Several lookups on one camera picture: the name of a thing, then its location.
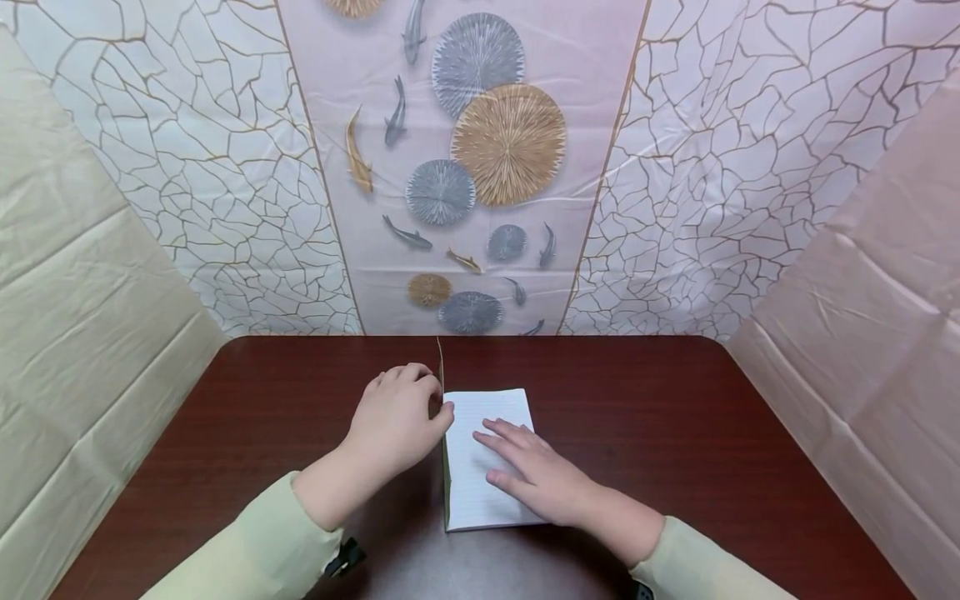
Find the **lined paper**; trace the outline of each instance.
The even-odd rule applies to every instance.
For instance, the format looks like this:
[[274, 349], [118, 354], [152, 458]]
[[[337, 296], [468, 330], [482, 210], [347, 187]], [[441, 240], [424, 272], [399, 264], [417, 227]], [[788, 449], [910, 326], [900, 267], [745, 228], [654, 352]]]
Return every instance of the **lined paper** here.
[[444, 400], [456, 406], [456, 419], [445, 438], [450, 478], [446, 531], [543, 523], [519, 501], [487, 483], [487, 471], [492, 468], [517, 473], [499, 455], [473, 439], [474, 431], [491, 433], [484, 428], [483, 419], [504, 419], [533, 430], [526, 393], [447, 392]]

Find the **backdrop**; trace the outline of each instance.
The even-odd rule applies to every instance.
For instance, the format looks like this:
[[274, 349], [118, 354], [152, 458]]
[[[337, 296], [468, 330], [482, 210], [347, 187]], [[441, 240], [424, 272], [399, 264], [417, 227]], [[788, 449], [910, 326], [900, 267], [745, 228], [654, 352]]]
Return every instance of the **backdrop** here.
[[725, 340], [960, 41], [956, 2], [910, 0], [0, 0], [0, 18], [230, 335]]

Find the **koi fish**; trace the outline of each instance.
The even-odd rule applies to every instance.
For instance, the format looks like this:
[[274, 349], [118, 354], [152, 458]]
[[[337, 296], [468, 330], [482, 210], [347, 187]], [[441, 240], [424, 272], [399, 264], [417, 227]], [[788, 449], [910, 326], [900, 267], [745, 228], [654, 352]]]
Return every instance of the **koi fish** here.
[[387, 224], [387, 227], [390, 229], [390, 231], [394, 233], [394, 235], [396, 235], [396, 237], [403, 240], [403, 242], [408, 246], [411, 246], [412, 248], [416, 248], [418, 250], [433, 249], [433, 244], [431, 244], [429, 241], [420, 237], [419, 231], [414, 231], [413, 233], [411, 233], [410, 231], [404, 231], [403, 229], [398, 229], [396, 228], [394, 223], [390, 220], [390, 217], [388, 217], [387, 215], [383, 215], [383, 222]]
[[397, 75], [394, 83], [396, 84], [396, 91], [400, 93], [400, 101], [396, 105], [394, 116], [383, 119], [387, 123], [387, 134], [383, 138], [387, 148], [393, 148], [400, 136], [407, 133], [407, 130], [403, 129], [403, 122], [407, 119], [407, 97], [403, 93], [403, 80]]
[[423, 20], [423, 1], [414, 0], [414, 6], [407, 17], [407, 27], [403, 32], [403, 54], [407, 57], [407, 64], [417, 62], [420, 46], [426, 41], [426, 36], [420, 37], [420, 23]]
[[518, 281], [514, 281], [509, 277], [504, 277], [507, 281], [510, 281], [514, 284], [514, 300], [516, 300], [517, 306], [523, 306], [527, 303], [527, 291], [523, 289], [523, 286], [519, 284]]
[[540, 251], [540, 268], [546, 269], [553, 257], [557, 255], [557, 236], [554, 235], [553, 229], [549, 225], [544, 223], [543, 226], [546, 227], [547, 240], [546, 248]]
[[544, 324], [544, 323], [545, 323], [545, 320], [544, 320], [544, 319], [540, 319], [540, 322], [537, 323], [537, 326], [536, 326], [536, 327], [534, 327], [534, 328], [531, 329], [530, 331], [527, 331], [526, 333], [521, 333], [520, 335], [537, 335], [538, 333], [540, 333], [540, 330], [543, 329], [543, 324]]
[[347, 158], [350, 174], [353, 175], [353, 180], [360, 187], [360, 189], [364, 191], [364, 193], [372, 194], [373, 166], [363, 161], [363, 158], [360, 157], [360, 150], [357, 148], [356, 124], [357, 117], [360, 115], [360, 108], [353, 113], [353, 118], [350, 119], [350, 122], [347, 125]]
[[480, 265], [473, 260], [473, 256], [470, 258], [463, 258], [460, 254], [455, 253], [452, 249], [446, 251], [446, 257], [450, 260], [458, 263], [461, 267], [470, 269], [474, 273], [480, 275], [483, 273], [483, 270], [480, 268]]

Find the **forearm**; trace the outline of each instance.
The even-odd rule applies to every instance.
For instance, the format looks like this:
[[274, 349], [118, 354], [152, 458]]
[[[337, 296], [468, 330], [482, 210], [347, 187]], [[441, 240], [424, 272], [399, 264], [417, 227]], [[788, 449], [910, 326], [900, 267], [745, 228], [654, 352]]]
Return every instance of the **forearm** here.
[[297, 475], [294, 496], [321, 529], [339, 529], [389, 480], [375, 465], [359, 449], [341, 445]]
[[294, 473], [260, 494], [226, 529], [183, 561], [143, 600], [299, 600], [340, 549], [291, 490]]
[[630, 574], [662, 600], [794, 600], [689, 525], [668, 517], [660, 543]]
[[663, 524], [663, 515], [652, 508], [617, 490], [597, 486], [588, 495], [580, 528], [630, 568], [654, 553]]

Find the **beige fabric panel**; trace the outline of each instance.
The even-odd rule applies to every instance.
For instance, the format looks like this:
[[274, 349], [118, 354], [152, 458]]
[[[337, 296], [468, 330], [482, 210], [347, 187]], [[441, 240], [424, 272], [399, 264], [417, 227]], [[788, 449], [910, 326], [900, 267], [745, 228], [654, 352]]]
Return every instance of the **beige fabric panel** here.
[[46, 597], [226, 340], [0, 25], [0, 598]]
[[958, 156], [954, 71], [730, 345], [931, 600], [960, 589]]

